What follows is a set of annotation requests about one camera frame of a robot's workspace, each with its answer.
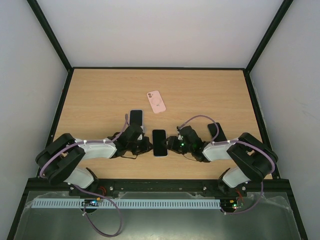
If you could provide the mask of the pink phone case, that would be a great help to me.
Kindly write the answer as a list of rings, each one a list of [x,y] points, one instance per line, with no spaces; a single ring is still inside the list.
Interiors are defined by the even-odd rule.
[[[166,111],[167,108],[158,90],[150,91],[146,95],[151,109],[155,114],[163,113]]]

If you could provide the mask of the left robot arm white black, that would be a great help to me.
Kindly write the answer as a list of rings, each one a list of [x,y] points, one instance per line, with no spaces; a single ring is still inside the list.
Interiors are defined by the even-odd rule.
[[[82,140],[64,133],[41,151],[35,162],[40,168],[39,176],[52,186],[67,183],[93,192],[98,188],[98,177],[91,169],[79,167],[81,161],[123,158],[126,152],[137,157],[152,149],[143,128],[131,124],[121,132],[97,140]]]

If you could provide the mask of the green phone black screen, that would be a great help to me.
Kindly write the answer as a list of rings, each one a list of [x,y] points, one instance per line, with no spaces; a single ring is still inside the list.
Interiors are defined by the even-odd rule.
[[[213,140],[214,142],[227,141],[225,133],[224,133],[219,122],[217,122],[216,124],[210,123],[207,125],[207,128],[209,130],[211,137],[214,138],[214,140]]]

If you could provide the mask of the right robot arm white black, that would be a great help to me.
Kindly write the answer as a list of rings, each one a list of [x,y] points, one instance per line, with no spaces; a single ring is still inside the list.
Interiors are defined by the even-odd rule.
[[[191,126],[184,126],[177,130],[177,136],[169,136],[163,144],[177,154],[191,154],[200,163],[233,160],[236,167],[228,168],[218,179],[218,191],[222,195],[229,196],[246,182],[261,183],[276,169],[277,154],[250,133],[228,140],[219,123],[207,127],[213,142],[203,141]]]

